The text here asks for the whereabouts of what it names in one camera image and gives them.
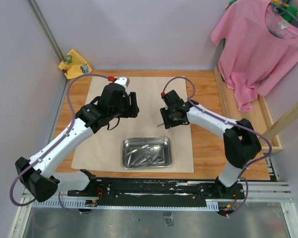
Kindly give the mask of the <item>stainless steel tray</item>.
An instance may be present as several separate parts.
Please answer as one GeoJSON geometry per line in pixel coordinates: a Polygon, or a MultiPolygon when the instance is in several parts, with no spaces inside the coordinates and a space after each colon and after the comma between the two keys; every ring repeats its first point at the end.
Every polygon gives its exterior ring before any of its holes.
{"type": "Polygon", "coordinates": [[[134,137],[134,138],[126,138],[122,142],[122,166],[123,168],[127,170],[138,170],[138,169],[151,169],[151,168],[167,168],[172,165],[172,154],[171,154],[171,141],[166,136],[154,136],[154,137],[134,137]],[[163,147],[163,155],[165,162],[161,165],[149,165],[145,164],[145,160],[140,162],[137,165],[128,167],[128,154],[132,150],[136,148],[140,148],[144,145],[149,145],[154,148],[154,151],[150,154],[150,156],[153,156],[156,153],[157,148],[163,147]]]}

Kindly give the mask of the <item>beige cloth wrap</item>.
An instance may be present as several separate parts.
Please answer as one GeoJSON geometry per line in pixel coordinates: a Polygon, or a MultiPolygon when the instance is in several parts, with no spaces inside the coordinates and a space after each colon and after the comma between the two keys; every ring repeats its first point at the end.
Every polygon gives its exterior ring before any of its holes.
{"type": "Polygon", "coordinates": [[[135,119],[114,119],[111,131],[105,127],[80,144],[74,151],[71,168],[89,171],[127,172],[122,166],[122,142],[126,138],[166,136],[171,141],[172,165],[167,168],[139,169],[139,173],[192,173],[194,171],[191,128],[181,125],[170,129],[163,122],[160,108],[165,106],[161,92],[175,90],[187,98],[186,82],[170,77],[130,77],[128,90],[136,92],[140,109],[135,119]]]}

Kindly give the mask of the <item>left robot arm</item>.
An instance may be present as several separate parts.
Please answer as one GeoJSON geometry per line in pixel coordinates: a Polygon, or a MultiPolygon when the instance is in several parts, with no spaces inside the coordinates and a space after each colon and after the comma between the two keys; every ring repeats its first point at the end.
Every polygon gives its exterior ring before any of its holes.
{"type": "Polygon", "coordinates": [[[85,140],[101,128],[109,127],[113,119],[136,118],[139,113],[135,92],[128,92],[129,79],[118,77],[106,85],[102,94],[84,105],[74,119],[51,143],[29,159],[15,162],[17,180],[38,202],[51,198],[56,192],[80,190],[85,196],[96,192],[91,173],[55,172],[59,164],[85,140]]]}

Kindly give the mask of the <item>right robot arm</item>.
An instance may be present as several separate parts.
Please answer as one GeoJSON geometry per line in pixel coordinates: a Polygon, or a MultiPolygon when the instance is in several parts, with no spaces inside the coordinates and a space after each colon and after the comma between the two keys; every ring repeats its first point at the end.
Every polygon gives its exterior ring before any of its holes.
{"type": "Polygon", "coordinates": [[[162,92],[161,98],[165,102],[160,109],[165,129],[195,124],[223,140],[227,163],[215,180],[215,192],[220,198],[229,197],[242,169],[262,149],[251,122],[225,118],[195,101],[184,102],[174,90],[162,92]]]}

